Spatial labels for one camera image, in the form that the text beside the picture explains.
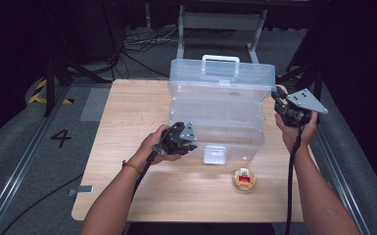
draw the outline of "gray metal bracket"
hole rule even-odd
[[[179,138],[187,141],[194,142],[197,140],[194,135],[194,129],[192,127],[192,121],[189,121],[182,132],[179,134]]]
[[[77,189],[69,189],[67,195],[75,197],[77,194],[89,194],[93,192],[93,185],[80,185]]]
[[[307,89],[290,94],[286,99],[299,108],[328,114],[328,110]]]

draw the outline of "bracelet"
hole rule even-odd
[[[131,166],[131,167],[133,167],[133,168],[135,168],[139,174],[142,173],[142,170],[141,170],[139,167],[137,167],[137,166],[134,165],[134,164],[127,163],[126,160],[123,160],[123,162],[122,162],[122,164],[121,164],[121,167],[124,167],[124,166],[127,166],[127,165],[128,165],[128,166]]]

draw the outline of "clear plastic storage box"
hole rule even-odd
[[[193,122],[206,164],[250,160],[264,144],[262,100],[275,89],[272,65],[236,57],[204,56],[171,62],[169,124]]]

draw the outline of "black cable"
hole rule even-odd
[[[112,67],[112,81],[115,81],[115,73],[113,72],[113,67]]]
[[[172,129],[176,126],[176,123],[174,123],[170,128],[168,128],[165,132],[165,134],[162,134],[161,140],[158,144],[155,146],[161,146],[162,143],[164,142],[165,138],[169,135],[169,133],[172,131]],[[140,173],[139,177],[136,180],[135,187],[133,189],[133,195],[132,199],[135,196],[136,190],[139,187],[140,182],[142,181],[143,177],[145,176],[146,172],[148,171],[149,167],[151,166],[152,162],[154,161],[155,157],[157,156],[158,152],[154,149],[154,151],[151,152],[149,157],[146,159],[147,163],[145,167],[142,170],[142,173]]]
[[[166,31],[166,32],[157,31],[156,35],[153,36],[153,37],[151,37],[151,35],[154,32],[150,32],[143,39],[138,34],[129,34],[129,35],[125,36],[124,39],[122,40],[122,42],[123,42],[122,43],[122,51],[125,51],[125,53],[127,53],[127,54],[147,52],[157,45],[164,45],[164,44],[168,43],[169,41],[172,41],[171,38],[173,38],[173,36],[176,34],[176,32],[177,32],[177,28],[174,28],[173,30]],[[137,49],[128,48],[128,47],[134,47],[134,46],[138,46],[138,48]]]
[[[292,220],[292,188],[293,188],[293,169],[294,169],[294,162],[295,162],[295,155],[298,149],[301,147],[302,141],[302,133],[304,132],[305,126],[301,126],[301,123],[297,119],[298,122],[298,136],[296,137],[295,144],[291,151],[291,156],[289,159],[289,171],[288,171],[288,211],[287,211],[287,219],[286,219],[286,229],[285,235],[288,235],[290,232],[291,227],[291,220]]]
[[[155,73],[157,73],[157,74],[160,74],[160,75],[163,75],[163,76],[169,77],[168,74],[162,73],[162,72],[160,72],[160,71],[153,70],[153,69],[147,67],[146,65],[144,65],[144,64],[142,64],[142,63],[136,61],[135,59],[133,59],[132,57],[130,57],[130,56],[127,55],[126,53],[122,53],[122,54],[123,54],[124,56],[126,56],[127,58],[129,58],[130,60],[136,62],[136,63],[139,64],[139,65],[141,65],[142,67],[148,69],[149,71],[152,71],[152,72],[155,72]]]
[[[124,77],[120,74],[120,72],[118,72],[118,68],[116,68],[116,66],[115,66],[115,71],[118,73],[121,79],[124,79]]]
[[[125,69],[126,72],[127,72],[127,76],[126,76],[126,78],[129,78],[129,77],[130,77],[130,71],[127,69],[127,63],[126,63],[126,61],[125,61],[124,59],[122,59],[121,57],[120,57],[120,60],[123,61],[123,63],[124,63],[124,69]]]
[[[41,199],[39,199],[38,201],[36,201],[35,203],[33,203],[31,206],[29,206],[28,208],[26,208],[23,212],[21,212],[16,218],[14,218],[12,220],[12,222],[3,230],[3,232],[1,233],[1,235],[4,235],[12,227],[12,225],[14,225],[18,221],[18,219],[20,219],[24,214],[26,214],[33,207],[35,207],[36,205],[38,205],[39,203],[41,203],[42,201],[44,201],[45,199],[47,199],[51,195],[55,194],[60,189],[62,189],[64,187],[66,187],[67,185],[73,183],[74,181],[76,181],[76,179],[78,179],[81,176],[83,176],[83,173],[79,174],[78,176],[76,176],[75,178],[69,180],[68,182],[64,183],[63,185],[57,187],[56,189],[54,189],[53,191],[51,191],[50,193],[48,193],[47,195],[45,195],[44,197],[42,197]]]
[[[58,59],[60,59],[61,62],[64,63],[66,66],[72,67],[76,71],[79,71],[79,72],[85,74],[86,76],[88,76],[89,78],[91,78],[92,80],[94,80],[96,82],[99,82],[99,83],[112,83],[110,80],[106,80],[106,79],[104,79],[104,78],[102,78],[102,77],[100,77],[100,76],[98,76],[98,75],[90,72],[85,67],[83,67],[81,65],[78,65],[78,64],[70,61],[69,59],[65,58],[65,57],[58,56]]]
[[[42,3],[42,5],[44,6],[44,8],[45,8],[45,12],[47,13],[48,17],[50,18],[50,20],[51,20],[51,22],[52,22],[54,28],[57,30],[58,34],[60,35],[60,38],[61,38],[61,40],[63,41],[64,45],[66,46],[66,49],[67,49],[67,51],[69,52],[71,58],[77,62],[77,59],[76,59],[76,57],[74,56],[74,54],[72,53],[72,51],[70,50],[70,47],[69,47],[69,45],[67,44],[66,39],[64,38],[63,34],[60,32],[60,29],[57,27],[56,21],[54,20],[53,16],[51,15],[50,10],[49,10],[48,7],[47,7],[47,4],[45,3],[44,0],[41,0],[41,3]]]
[[[102,72],[105,72],[105,71],[109,71],[113,66],[114,66],[114,64],[110,64],[110,65],[107,65],[106,67],[103,67],[103,68],[100,68],[100,69],[90,70],[90,72],[94,73],[94,74],[99,74],[99,73],[102,73]],[[85,76],[85,74],[83,74],[83,73],[81,73],[77,70],[69,70],[69,72],[70,72],[71,75]]]

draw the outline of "jar lid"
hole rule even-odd
[[[247,168],[239,168],[233,174],[233,183],[240,190],[250,190],[255,187],[256,176]]]

